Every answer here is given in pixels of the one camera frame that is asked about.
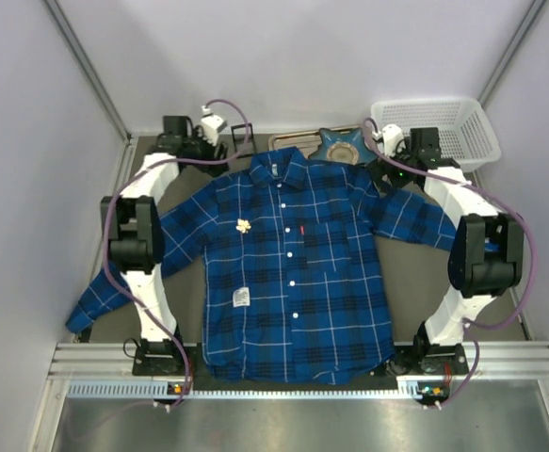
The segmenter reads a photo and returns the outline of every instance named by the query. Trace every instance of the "shirt tag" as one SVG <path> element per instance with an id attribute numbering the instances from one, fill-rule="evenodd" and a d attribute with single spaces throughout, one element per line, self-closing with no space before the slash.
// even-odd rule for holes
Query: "shirt tag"
<path id="1" fill-rule="evenodd" d="M 251 300 L 249 297 L 249 288 L 248 287 L 241 287 L 240 289 L 236 289 L 233 293 L 233 306 L 235 308 L 241 307 L 241 306 L 250 306 Z"/>

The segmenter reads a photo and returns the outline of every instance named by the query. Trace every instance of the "shiny floor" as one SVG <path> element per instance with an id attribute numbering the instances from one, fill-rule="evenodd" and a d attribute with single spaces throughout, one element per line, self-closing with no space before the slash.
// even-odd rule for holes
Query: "shiny floor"
<path id="1" fill-rule="evenodd" d="M 99 429 L 129 401 L 67 404 L 53 452 L 549 452 L 535 381 L 476 381 L 441 412 L 399 400 L 189 400 L 170 414 L 134 407 Z"/>
<path id="2" fill-rule="evenodd" d="M 268 138 L 268 135 L 256 136 L 259 152 L 267 151 Z M 139 140 L 133 172 L 139 168 L 142 157 L 153 143 L 154 137 L 142 137 Z M 231 171 L 243 170 L 249 164 L 249 158 L 234 161 Z M 170 210 L 210 180 L 210 176 L 195 168 L 185 169 L 166 191 L 159 203 L 159 210 Z M 447 253 L 387 238 L 377 237 L 375 240 L 394 322 L 394 338 L 396 341 L 411 342 L 421 322 L 435 312 L 447 290 Z M 201 258 L 197 258 L 190 266 L 164 281 L 170 308 L 178 319 L 185 341 L 191 343 L 201 341 L 204 279 L 204 265 Z M 497 322 L 508 317 L 513 308 L 512 299 L 506 294 L 488 306 L 479 319 L 489 323 Z M 136 310 L 128 304 L 99 318 L 92 329 L 90 341 L 122 343 L 129 337 L 138 338 L 139 333 L 140 323 Z M 502 331 L 478 331 L 477 337 L 484 341 L 514 341 L 524 339 L 524 333 L 520 324 L 515 322 Z"/>

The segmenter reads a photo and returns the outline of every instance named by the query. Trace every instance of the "long-sleeve shirt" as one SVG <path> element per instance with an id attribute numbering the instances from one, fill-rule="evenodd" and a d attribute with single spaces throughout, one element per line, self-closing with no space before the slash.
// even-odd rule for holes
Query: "long-sleeve shirt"
<path id="1" fill-rule="evenodd" d="M 202 355 L 214 376 L 332 384 L 394 354 L 372 234 L 443 250 L 455 234 L 439 206 L 404 190 L 381 197 L 364 168 L 297 148 L 255 155 L 161 223 L 164 278 L 204 261 Z M 126 302 L 101 272 L 68 328 Z"/>

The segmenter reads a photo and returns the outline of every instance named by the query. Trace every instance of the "shirt sleeve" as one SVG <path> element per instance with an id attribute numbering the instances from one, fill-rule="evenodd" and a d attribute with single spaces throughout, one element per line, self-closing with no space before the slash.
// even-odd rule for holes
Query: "shirt sleeve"
<path id="1" fill-rule="evenodd" d="M 165 255 L 161 265 L 163 278 L 173 275 L 190 264 L 213 238 L 218 228 L 218 197 L 215 181 L 199 190 L 161 217 L 165 238 Z M 123 287 L 127 283 L 112 263 L 109 268 Z M 67 329 L 80 332 L 96 318 L 114 311 L 130 301 L 106 279 L 101 269 L 84 291 L 67 321 Z"/>
<path id="2" fill-rule="evenodd" d="M 349 199 L 356 216 L 369 222 L 375 234 L 451 250 L 456 229 L 439 205 L 407 190 L 392 189 L 381 197 L 365 170 L 348 173 Z"/>

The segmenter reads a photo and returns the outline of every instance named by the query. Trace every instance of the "plaid pattern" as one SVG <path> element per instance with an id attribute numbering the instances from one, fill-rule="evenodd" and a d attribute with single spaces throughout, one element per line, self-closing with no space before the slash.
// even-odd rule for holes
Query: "plaid pattern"
<path id="1" fill-rule="evenodd" d="M 246 234 L 239 219 L 250 223 Z M 164 277 L 202 255 L 203 357 L 229 380 L 343 383 L 388 360 L 391 319 L 372 233 L 444 250 L 455 233 L 440 207 L 403 190 L 381 198 L 364 169 L 307 161 L 296 148 L 255 155 L 161 221 Z M 250 306 L 234 307 L 241 287 Z M 101 273 L 68 328 L 81 331 L 127 301 Z"/>

